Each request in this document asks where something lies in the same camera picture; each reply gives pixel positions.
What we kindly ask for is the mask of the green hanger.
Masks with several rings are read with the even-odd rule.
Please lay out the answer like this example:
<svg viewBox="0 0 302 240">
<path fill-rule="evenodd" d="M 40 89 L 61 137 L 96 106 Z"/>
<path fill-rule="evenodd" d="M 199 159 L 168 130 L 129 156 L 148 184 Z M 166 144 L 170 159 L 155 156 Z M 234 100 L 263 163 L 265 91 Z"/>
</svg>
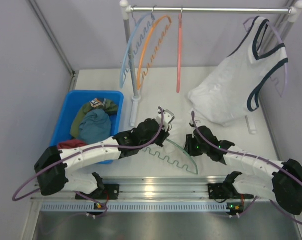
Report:
<svg viewBox="0 0 302 240">
<path fill-rule="evenodd" d="M 168 138 L 163 147 L 149 145 L 142 149 L 142 152 L 189 174 L 196 176 L 199 174 L 195 160 L 180 145 Z"/>
</svg>

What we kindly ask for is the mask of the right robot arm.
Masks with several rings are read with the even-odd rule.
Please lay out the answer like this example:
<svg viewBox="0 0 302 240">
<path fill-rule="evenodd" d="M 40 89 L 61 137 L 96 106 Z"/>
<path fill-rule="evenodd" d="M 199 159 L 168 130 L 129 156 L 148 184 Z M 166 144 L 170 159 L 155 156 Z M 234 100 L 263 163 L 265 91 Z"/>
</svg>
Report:
<svg viewBox="0 0 302 240">
<path fill-rule="evenodd" d="M 302 166 L 299 162 L 254 156 L 230 141 L 218 140 L 206 126 L 186 135 L 184 149 L 192 157 L 206 155 L 232 170 L 220 184 L 218 192 L 213 193 L 213 199 L 251 195 L 276 202 L 292 215 L 302 213 Z"/>
</svg>

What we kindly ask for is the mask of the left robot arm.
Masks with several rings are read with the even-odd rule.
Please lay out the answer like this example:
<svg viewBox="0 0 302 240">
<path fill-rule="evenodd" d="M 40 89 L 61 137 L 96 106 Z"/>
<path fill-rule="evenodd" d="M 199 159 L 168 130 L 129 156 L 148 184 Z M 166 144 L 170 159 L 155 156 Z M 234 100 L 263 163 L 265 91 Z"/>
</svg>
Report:
<svg viewBox="0 0 302 240">
<path fill-rule="evenodd" d="M 47 148 L 34 166 L 41 195 L 76 191 L 82 198 L 101 197 L 105 192 L 102 178 L 95 172 L 84 174 L 81 169 L 107 160 L 131 157 L 151 144 L 162 147 L 169 136 L 170 122 L 168 118 L 148 118 L 132 130 L 95 144 L 70 149 Z"/>
</svg>

